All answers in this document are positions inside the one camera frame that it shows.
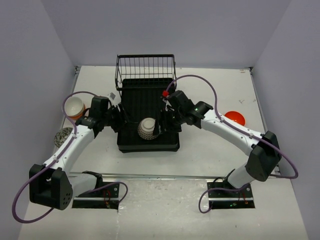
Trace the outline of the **beige ceramic bowl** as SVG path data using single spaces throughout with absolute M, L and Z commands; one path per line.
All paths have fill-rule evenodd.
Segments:
M 80 115 L 85 109 L 85 104 L 79 97 L 69 97 L 64 104 L 64 110 L 67 116 L 75 117 Z

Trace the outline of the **brown patterned white bowl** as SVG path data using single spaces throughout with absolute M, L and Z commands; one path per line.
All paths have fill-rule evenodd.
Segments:
M 154 135 L 154 129 L 156 125 L 156 120 L 152 117 L 147 117 L 141 120 L 138 124 L 137 132 L 138 135 L 143 140 L 154 140 L 158 137 L 158 135 Z

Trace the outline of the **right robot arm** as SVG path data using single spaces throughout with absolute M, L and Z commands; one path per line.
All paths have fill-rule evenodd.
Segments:
M 164 91 L 162 99 L 165 107 L 161 108 L 155 120 L 153 135 L 179 133 L 181 126 L 187 124 L 209 131 L 240 149 L 248 160 L 233 170 L 223 184 L 223 191 L 233 197 L 241 187 L 255 180 L 264 182 L 281 159 L 275 150 L 279 147 L 274 133 L 260 133 L 220 115 L 213 106 L 199 101 L 194 104 L 181 90 L 169 93 Z

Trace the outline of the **orange plastic bowl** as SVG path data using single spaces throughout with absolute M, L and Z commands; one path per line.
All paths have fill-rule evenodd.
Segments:
M 86 105 L 84 103 L 81 104 L 71 104 L 65 107 L 65 112 L 68 117 L 73 120 L 77 120 L 83 114 L 86 109 Z
M 228 111 L 224 114 L 224 116 L 242 126 L 245 126 L 246 124 L 245 117 L 238 111 Z

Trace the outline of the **pink floral ceramic bowl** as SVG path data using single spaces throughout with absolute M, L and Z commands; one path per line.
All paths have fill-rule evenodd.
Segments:
M 72 130 L 73 130 L 72 127 L 64 127 L 60 129 L 54 136 L 54 145 L 57 148 L 60 148 L 63 145 L 63 143 L 68 139 Z

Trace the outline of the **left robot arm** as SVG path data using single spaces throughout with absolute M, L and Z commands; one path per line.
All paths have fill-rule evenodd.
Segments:
M 102 175 L 93 171 L 84 171 L 73 179 L 68 175 L 84 149 L 105 127 L 117 133 L 127 124 L 125 110 L 114 98 L 113 93 L 94 96 L 88 115 L 74 122 L 71 134 L 57 152 L 42 165 L 31 167 L 29 199 L 32 203 L 65 210 L 74 197 L 82 194 L 97 197 L 111 187 L 111 184 L 104 185 Z

